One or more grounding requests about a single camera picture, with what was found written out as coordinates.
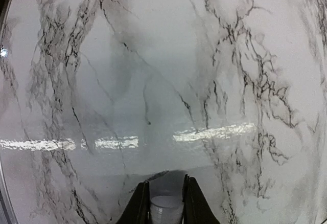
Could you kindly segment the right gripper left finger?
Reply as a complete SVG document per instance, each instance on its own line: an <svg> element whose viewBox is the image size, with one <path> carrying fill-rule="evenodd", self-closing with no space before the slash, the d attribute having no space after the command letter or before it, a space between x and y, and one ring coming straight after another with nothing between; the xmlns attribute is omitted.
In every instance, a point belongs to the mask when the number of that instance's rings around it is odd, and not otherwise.
<svg viewBox="0 0 327 224"><path fill-rule="evenodd" d="M150 184L139 183L116 224L146 224L150 209Z"/></svg>

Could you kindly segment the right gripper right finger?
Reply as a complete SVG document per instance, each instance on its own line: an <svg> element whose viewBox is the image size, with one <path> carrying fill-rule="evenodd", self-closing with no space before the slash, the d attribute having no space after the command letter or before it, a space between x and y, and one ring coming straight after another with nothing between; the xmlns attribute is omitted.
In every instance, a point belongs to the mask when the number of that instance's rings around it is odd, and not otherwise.
<svg viewBox="0 0 327 224"><path fill-rule="evenodd" d="M188 174L183 182L183 223L220 224L194 177Z"/></svg>

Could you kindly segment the white glue stick cap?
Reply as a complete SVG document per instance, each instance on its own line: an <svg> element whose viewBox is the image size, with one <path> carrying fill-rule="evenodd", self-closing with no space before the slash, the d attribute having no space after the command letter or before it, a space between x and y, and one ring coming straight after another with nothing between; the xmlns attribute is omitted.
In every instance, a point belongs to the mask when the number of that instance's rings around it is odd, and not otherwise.
<svg viewBox="0 0 327 224"><path fill-rule="evenodd" d="M156 196L150 201L150 223L178 224L183 220L184 203L176 196Z"/></svg>

